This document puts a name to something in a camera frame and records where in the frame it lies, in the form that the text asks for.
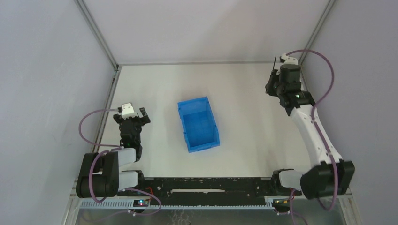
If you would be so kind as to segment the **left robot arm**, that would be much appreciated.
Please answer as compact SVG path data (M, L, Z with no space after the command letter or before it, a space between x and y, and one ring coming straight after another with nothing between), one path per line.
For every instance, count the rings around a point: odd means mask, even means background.
M92 198L100 203L106 197L113 197L121 190L134 188L143 182L141 170L125 170L122 166L138 162L142 156L142 127L151 122L145 108L131 104L113 109L113 118L119 126L120 142L111 145L110 150L86 153L77 178L76 194L79 198Z

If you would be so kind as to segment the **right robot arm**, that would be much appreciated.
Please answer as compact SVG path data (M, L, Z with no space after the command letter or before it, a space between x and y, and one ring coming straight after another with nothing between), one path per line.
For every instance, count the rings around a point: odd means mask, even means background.
M311 169L298 172L280 169L273 172L276 186L296 189L307 198L316 199L346 194L355 172L352 161L343 160L333 147L319 119L315 101L301 89L301 68L282 64L273 69L266 84L266 93L279 98L281 107L293 120L308 151Z

